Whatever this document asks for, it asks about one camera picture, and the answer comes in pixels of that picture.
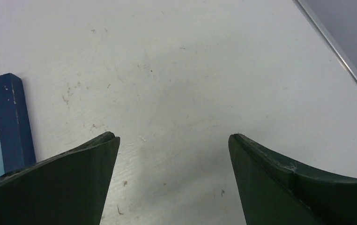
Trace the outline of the blue wooden picture frame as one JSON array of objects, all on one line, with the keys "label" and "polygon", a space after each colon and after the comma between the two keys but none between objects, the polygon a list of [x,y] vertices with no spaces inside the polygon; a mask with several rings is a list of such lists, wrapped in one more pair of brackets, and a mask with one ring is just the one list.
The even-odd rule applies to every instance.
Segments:
[{"label": "blue wooden picture frame", "polygon": [[36,162],[22,80],[0,75],[0,143],[5,173]]}]

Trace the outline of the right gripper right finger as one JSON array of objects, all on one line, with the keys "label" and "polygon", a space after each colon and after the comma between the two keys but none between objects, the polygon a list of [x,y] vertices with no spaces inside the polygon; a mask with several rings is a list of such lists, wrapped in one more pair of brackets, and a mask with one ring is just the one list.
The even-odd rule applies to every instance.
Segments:
[{"label": "right gripper right finger", "polygon": [[229,153],[248,225],[357,225],[357,178],[311,167],[232,134]]}]

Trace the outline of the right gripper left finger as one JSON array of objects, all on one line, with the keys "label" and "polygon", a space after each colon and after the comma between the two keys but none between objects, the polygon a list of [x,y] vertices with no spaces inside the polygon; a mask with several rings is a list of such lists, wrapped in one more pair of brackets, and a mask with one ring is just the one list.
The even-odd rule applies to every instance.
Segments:
[{"label": "right gripper left finger", "polygon": [[120,138],[105,132],[0,176],[0,225],[98,225]]}]

